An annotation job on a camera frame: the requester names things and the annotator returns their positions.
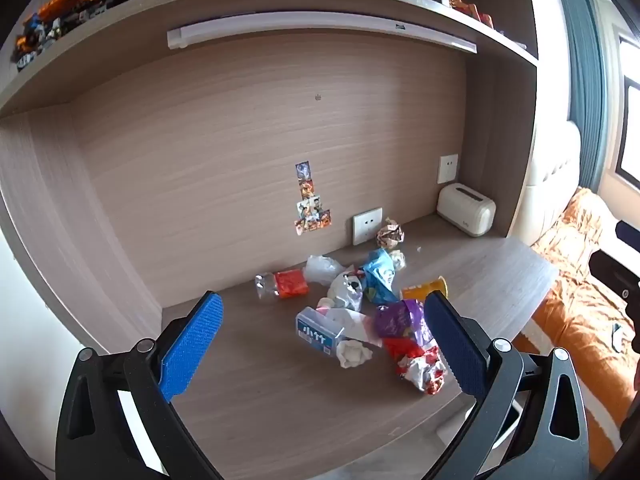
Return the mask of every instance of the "blue plastic bag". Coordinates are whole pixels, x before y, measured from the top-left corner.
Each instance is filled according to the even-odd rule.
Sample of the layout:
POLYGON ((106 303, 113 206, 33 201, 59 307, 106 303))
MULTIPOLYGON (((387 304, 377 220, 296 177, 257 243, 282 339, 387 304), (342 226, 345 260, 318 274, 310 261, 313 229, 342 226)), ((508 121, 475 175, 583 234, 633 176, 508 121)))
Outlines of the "blue plastic bag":
POLYGON ((364 288, 367 299, 376 305, 396 303, 400 301, 391 290, 396 276, 394 263, 391 256, 384 249, 378 249, 369 253, 369 261, 362 267, 364 288))

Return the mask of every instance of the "electrical outlet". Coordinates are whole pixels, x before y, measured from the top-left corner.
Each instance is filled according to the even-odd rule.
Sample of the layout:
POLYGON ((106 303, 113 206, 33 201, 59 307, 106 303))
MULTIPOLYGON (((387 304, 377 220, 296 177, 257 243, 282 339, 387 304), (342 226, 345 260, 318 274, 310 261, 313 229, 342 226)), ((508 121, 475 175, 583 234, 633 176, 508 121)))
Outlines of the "electrical outlet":
POLYGON ((382 208, 372 209, 353 217, 353 245, 376 237, 382 227, 382 208))
POLYGON ((443 155, 440 157, 440 167, 438 168, 438 184, 451 182, 456 179, 458 172, 458 154, 443 155))

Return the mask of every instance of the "orange bedsheet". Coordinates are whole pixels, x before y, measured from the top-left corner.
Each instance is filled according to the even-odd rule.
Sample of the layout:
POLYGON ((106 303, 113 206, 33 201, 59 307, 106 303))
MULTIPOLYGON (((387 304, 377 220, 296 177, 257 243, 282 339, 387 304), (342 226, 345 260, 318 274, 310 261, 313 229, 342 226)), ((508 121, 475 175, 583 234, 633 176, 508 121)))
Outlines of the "orange bedsheet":
POLYGON ((529 322, 537 327, 528 324, 514 340, 520 351, 548 351, 539 348, 545 346, 542 338, 532 340, 536 338, 531 334, 539 327, 551 346, 564 347, 571 354, 583 387, 591 463, 599 470, 609 463, 619 445, 613 423, 620 428, 634 399, 638 364, 638 355, 631 349, 634 327, 625 314, 626 303, 589 271, 589 258, 600 248, 603 230, 614 224, 602 199, 578 188, 562 216, 532 246, 560 273, 529 322), (622 353, 612 348, 615 322, 623 327, 622 353))

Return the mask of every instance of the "desk surface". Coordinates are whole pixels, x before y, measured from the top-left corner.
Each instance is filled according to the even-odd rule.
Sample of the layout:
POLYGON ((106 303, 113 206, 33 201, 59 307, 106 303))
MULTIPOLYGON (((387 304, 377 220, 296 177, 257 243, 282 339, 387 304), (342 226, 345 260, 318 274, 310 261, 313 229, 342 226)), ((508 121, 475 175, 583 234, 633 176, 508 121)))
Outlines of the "desk surface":
MULTIPOLYGON (((516 238, 470 238, 433 215, 404 228, 407 268, 394 284, 443 275, 451 303, 491 338, 512 339, 558 273, 516 238)), ((343 265, 360 264, 373 248, 368 242, 331 256, 343 265)), ((273 305, 257 301, 252 282, 220 292, 222 328, 174 407, 226 479, 311 478, 388 444, 459 396, 451 373, 436 396, 420 394, 395 376, 382 349, 345 370, 304 344, 295 315, 325 291, 315 284, 308 296, 273 305)), ((193 305, 165 309, 163 324, 193 305)))

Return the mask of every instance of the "upholstered headboard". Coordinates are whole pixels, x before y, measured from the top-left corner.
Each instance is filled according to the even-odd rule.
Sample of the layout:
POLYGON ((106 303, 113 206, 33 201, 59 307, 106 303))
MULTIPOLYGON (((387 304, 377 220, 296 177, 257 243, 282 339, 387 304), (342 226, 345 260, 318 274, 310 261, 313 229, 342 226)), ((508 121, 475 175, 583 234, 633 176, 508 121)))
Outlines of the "upholstered headboard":
POLYGON ((567 121, 538 132, 513 235, 533 244, 558 219, 578 187, 580 132, 567 121))

